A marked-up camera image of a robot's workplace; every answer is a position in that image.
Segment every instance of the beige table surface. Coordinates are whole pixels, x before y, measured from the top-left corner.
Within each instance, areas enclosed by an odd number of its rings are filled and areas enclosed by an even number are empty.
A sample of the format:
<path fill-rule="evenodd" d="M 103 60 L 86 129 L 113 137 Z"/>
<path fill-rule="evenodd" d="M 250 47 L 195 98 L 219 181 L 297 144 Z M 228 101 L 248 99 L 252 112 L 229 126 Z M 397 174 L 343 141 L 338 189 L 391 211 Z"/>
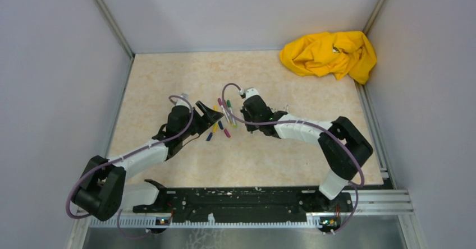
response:
<path fill-rule="evenodd" d="M 223 86 L 235 82 L 258 89 L 274 109 L 294 116 L 333 121 L 346 116 L 370 141 L 354 81 L 345 77 L 300 77 L 280 63 L 278 51 L 138 54 L 127 84 L 110 155 L 130 151 L 157 134 L 173 107 L 168 96 L 189 94 L 213 107 Z M 236 89 L 225 95 L 235 113 L 242 99 Z M 172 159 L 155 165 L 129 180 L 154 179 L 167 187 L 302 186 L 319 185 L 329 166 L 319 147 L 293 140 L 250 134 L 243 124 L 226 124 L 231 138 L 210 130 L 186 145 Z M 365 183 L 381 185 L 377 158 L 363 166 Z"/>

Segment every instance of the blue marker cap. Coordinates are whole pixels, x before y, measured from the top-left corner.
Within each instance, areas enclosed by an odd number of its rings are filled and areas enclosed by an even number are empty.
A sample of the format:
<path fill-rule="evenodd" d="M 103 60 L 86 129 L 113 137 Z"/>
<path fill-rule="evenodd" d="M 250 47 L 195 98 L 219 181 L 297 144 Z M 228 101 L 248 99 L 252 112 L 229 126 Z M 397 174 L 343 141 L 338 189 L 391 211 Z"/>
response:
<path fill-rule="evenodd" d="M 207 141 L 210 141 L 212 139 L 212 136 L 213 136 L 213 132 L 210 132 L 210 134 L 208 134 Z"/>

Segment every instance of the yellow fabric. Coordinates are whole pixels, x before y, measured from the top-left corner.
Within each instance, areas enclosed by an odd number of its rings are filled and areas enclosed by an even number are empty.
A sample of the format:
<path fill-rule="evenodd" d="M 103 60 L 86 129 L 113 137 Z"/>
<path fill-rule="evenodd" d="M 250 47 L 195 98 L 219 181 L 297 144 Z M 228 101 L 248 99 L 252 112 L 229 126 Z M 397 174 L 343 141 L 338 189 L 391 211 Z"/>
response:
<path fill-rule="evenodd" d="M 365 84 L 377 63 L 373 47 L 361 31 L 309 34 L 286 44 L 281 62 L 299 76 L 319 77 L 334 73 L 336 79 L 349 74 Z"/>

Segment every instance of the white wall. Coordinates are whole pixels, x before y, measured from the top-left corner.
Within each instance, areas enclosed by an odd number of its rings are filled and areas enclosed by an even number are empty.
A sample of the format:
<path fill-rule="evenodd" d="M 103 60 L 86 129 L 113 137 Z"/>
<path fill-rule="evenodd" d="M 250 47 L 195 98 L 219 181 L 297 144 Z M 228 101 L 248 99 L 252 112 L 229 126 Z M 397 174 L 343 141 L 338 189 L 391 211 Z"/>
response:
<path fill-rule="evenodd" d="M 281 49 L 362 30 L 377 0 L 105 0 L 136 53 Z"/>
<path fill-rule="evenodd" d="M 429 248 L 474 248 L 476 0 L 389 0 L 368 88 Z"/>
<path fill-rule="evenodd" d="M 129 58 L 92 0 L 0 6 L 0 245 L 64 248 L 67 194 L 105 152 Z"/>

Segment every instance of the pink marker cap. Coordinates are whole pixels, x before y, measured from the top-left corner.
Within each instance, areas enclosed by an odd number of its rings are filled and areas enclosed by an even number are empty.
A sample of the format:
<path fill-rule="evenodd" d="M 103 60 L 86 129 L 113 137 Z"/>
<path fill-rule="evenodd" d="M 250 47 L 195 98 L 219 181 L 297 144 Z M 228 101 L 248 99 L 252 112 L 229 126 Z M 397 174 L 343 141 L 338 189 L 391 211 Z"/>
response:
<path fill-rule="evenodd" d="M 230 135 L 230 133 L 228 132 L 228 130 L 227 130 L 226 128 L 225 128 L 223 131 L 225 132 L 225 135 L 226 135 L 228 138 L 231 138 L 231 135 Z"/>

